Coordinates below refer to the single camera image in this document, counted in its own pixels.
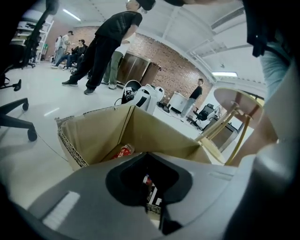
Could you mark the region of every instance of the wooden stool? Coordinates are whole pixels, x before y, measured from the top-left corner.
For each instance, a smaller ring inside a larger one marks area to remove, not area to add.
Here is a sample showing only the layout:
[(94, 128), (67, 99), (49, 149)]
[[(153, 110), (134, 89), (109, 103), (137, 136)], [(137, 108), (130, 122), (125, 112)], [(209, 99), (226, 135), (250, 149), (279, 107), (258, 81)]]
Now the wooden stool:
[(230, 165), (245, 137), (247, 128), (255, 128), (258, 124), (263, 112), (263, 107), (249, 94), (237, 89), (217, 88), (214, 92), (214, 96), (221, 106), (227, 110), (227, 113), (195, 140), (203, 145), (218, 162), (224, 163), (221, 152), (211, 140), (233, 117), (243, 122), (244, 128), (239, 141), (225, 163), (225, 165)]

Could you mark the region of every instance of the white ceiling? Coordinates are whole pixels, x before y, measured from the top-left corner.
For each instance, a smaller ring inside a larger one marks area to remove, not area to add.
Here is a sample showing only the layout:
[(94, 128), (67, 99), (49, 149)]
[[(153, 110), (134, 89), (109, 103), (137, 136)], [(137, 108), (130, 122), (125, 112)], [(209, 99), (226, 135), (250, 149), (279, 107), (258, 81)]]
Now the white ceiling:
[[(113, 14), (125, 11), (126, 2), (127, 0), (60, 0), (56, 17), (75, 27), (99, 26)], [(35, 6), (36, 9), (44, 7), (43, 1)], [(242, 7), (239, 1), (221, 5), (174, 7), (157, 0), (155, 7), (143, 14), (138, 32), (178, 51), (211, 81), (228, 80), (226, 77), (213, 78), (212, 71), (233, 71), (239, 78), (230, 79), (230, 82), (261, 84), (264, 88), (259, 60), (252, 56), (252, 47), (246, 43), (246, 17)], [(64, 13), (63, 8), (81, 21)], [(237, 9), (241, 9), (239, 15), (234, 15), (217, 27), (213, 25)]]

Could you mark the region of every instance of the black office chair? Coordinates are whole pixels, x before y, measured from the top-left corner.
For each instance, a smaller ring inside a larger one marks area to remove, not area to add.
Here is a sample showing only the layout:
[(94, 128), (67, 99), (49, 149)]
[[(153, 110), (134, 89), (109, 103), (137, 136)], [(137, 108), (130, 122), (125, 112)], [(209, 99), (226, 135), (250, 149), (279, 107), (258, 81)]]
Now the black office chair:
[(207, 120), (208, 116), (214, 111), (214, 105), (212, 104), (207, 104), (203, 110), (199, 113), (197, 111), (193, 111), (194, 114), (196, 115), (196, 120), (190, 119), (191, 124), (193, 124), (195, 127), (198, 127), (201, 129), (201, 127), (197, 124), (197, 121), (205, 121)]
[[(31, 53), (33, 48), (36, 46), (40, 34), (40, 30), (43, 27), (43, 24), (48, 17), (48, 15), (55, 15), (59, 7), (58, 0), (47, 0), (46, 1), (46, 11), (43, 13), (39, 21), (37, 22), (31, 36), (29, 37), (26, 46), (22, 45), (10, 45), (8, 49), (8, 55), (4, 64), (0, 65), (0, 85), (3, 88), (14, 88), (14, 91), (21, 89), (22, 81), (21, 79), (17, 84), (11, 86), (5, 85), (5, 80), (8, 79), (5, 77), (5, 73), (11, 69), (24, 68), (28, 66), (29, 60), (31, 58)], [(22, 105), (23, 110), (28, 110), (29, 103), (27, 98), (17, 100), (15, 102), (6, 104), (0, 107), (0, 126), (11, 127), (11, 128), (24, 128), (28, 129), (28, 139), (30, 141), (35, 141), (37, 139), (37, 133), (35, 131), (34, 125), (32, 122), (23, 121), (17, 118), (9, 117), (7, 114), (18, 106)]]

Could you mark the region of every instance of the white floor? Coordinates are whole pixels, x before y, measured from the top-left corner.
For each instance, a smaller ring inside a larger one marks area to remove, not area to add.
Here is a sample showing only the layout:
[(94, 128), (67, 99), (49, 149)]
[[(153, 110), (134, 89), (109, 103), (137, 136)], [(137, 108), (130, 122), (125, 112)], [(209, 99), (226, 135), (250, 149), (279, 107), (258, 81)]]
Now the white floor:
[[(35, 69), (12, 70), (7, 77), (11, 83), (21, 78), (22, 89), (1, 90), (1, 105), (28, 98), (27, 112), (20, 106), (9, 116), (33, 122), (38, 139), (29, 142), (25, 129), (0, 128), (0, 180), (10, 198), (27, 208), (40, 194), (73, 172), (59, 144), (54, 119), (113, 106), (122, 90), (101, 85), (95, 94), (84, 95), (86, 78), (79, 82), (78, 88), (63, 87), (61, 82), (68, 80), (70, 73), (50, 69), (48, 62)], [(181, 122), (175, 113), (167, 114), (156, 108), (154, 115), (188, 137), (194, 139), (200, 134), (186, 121)]]

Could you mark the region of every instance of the cardboard box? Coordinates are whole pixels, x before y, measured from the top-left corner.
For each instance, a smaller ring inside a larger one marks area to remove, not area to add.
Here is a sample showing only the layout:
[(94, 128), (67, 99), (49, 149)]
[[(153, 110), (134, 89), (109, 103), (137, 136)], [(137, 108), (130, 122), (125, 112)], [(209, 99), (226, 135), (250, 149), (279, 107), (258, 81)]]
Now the cardboard box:
[(110, 160), (127, 143), (137, 153), (160, 152), (210, 164), (199, 143), (136, 106), (108, 107), (68, 118), (58, 135), (74, 170)]

